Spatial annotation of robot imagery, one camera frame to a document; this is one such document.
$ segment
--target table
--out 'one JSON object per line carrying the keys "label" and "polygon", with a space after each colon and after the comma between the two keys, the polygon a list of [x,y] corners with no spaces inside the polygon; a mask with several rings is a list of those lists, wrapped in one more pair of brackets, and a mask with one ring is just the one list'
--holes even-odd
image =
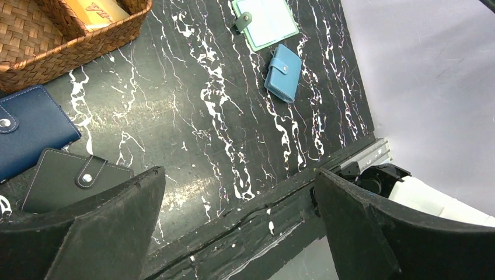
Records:
{"label": "table", "polygon": [[83,135],[70,152],[165,166],[150,254],[373,132],[340,1],[288,3],[293,104],[263,87],[276,45],[250,51],[225,0],[155,1],[141,37],[46,84]]}

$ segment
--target woven basket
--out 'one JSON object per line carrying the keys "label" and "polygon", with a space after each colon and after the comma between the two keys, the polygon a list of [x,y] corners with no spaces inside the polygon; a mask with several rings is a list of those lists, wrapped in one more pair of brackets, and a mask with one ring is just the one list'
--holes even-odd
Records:
{"label": "woven basket", "polygon": [[139,36],[152,0],[119,0],[130,17],[89,32],[64,0],[0,0],[0,90],[46,83]]}

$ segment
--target blue wallet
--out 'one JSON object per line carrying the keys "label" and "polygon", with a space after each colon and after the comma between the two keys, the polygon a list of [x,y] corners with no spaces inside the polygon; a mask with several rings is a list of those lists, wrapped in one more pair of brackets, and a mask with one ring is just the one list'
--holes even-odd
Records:
{"label": "blue wallet", "polygon": [[0,99],[0,182],[36,165],[44,148],[61,149],[79,138],[43,86]]}
{"label": "blue wallet", "polygon": [[279,44],[270,61],[264,87],[283,101],[294,102],[301,75],[301,64],[299,56]]}

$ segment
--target wallet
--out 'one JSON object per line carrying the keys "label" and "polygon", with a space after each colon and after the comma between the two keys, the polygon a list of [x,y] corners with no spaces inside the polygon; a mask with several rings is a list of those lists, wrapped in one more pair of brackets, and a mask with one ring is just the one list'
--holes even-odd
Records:
{"label": "wallet", "polygon": [[79,138],[41,85],[0,99],[0,182],[33,167],[44,148],[61,149]]}
{"label": "wallet", "polygon": [[279,44],[270,61],[264,87],[283,101],[294,102],[301,65],[299,56]]}
{"label": "wallet", "polygon": [[36,165],[22,211],[45,213],[109,190],[133,177],[133,171],[97,156],[83,157],[45,149]]}

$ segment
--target light blue wallet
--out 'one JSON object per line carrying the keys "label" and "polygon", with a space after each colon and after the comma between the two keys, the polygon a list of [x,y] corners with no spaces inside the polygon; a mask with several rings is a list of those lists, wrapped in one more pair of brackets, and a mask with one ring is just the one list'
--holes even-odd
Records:
{"label": "light blue wallet", "polygon": [[294,102],[301,75],[301,64],[299,56],[279,44],[270,61],[264,87],[283,101]]}

